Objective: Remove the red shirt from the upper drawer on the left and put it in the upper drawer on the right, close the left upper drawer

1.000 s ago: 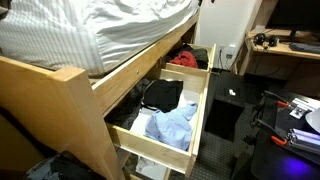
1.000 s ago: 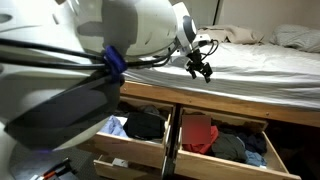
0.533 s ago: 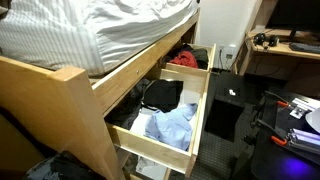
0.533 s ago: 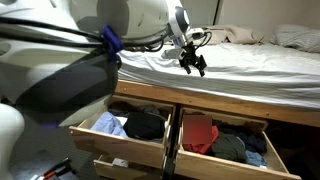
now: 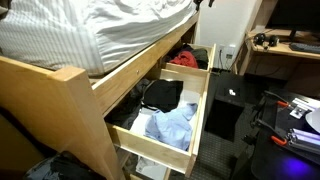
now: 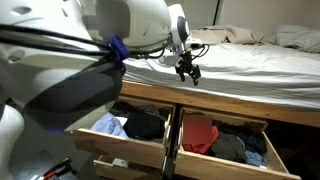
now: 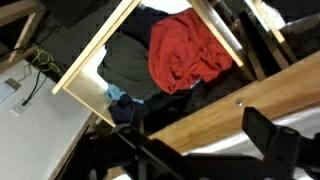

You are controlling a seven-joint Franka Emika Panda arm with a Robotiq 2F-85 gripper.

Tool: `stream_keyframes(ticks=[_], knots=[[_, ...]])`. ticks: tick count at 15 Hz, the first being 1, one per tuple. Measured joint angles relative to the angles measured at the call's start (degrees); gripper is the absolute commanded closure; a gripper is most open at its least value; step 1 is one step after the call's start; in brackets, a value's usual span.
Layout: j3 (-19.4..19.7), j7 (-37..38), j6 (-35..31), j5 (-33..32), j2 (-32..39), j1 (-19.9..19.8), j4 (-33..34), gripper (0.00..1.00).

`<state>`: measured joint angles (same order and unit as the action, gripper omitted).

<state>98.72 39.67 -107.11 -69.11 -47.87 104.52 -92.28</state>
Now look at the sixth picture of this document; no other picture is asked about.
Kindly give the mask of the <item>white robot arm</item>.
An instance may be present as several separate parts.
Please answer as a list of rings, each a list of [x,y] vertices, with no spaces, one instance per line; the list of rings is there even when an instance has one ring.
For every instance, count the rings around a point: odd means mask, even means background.
[[[0,177],[31,117],[49,131],[70,131],[115,102],[125,60],[179,57],[181,78],[198,80],[189,24],[165,0],[0,0]]]

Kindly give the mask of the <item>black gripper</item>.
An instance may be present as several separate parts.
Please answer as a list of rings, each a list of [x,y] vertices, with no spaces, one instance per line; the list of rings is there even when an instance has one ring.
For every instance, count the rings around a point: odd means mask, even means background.
[[[176,62],[175,69],[176,73],[180,76],[181,81],[185,81],[184,74],[187,73],[193,78],[194,86],[199,84],[199,78],[201,77],[200,69],[198,65],[192,64],[193,57],[190,52],[182,54],[180,59]]]

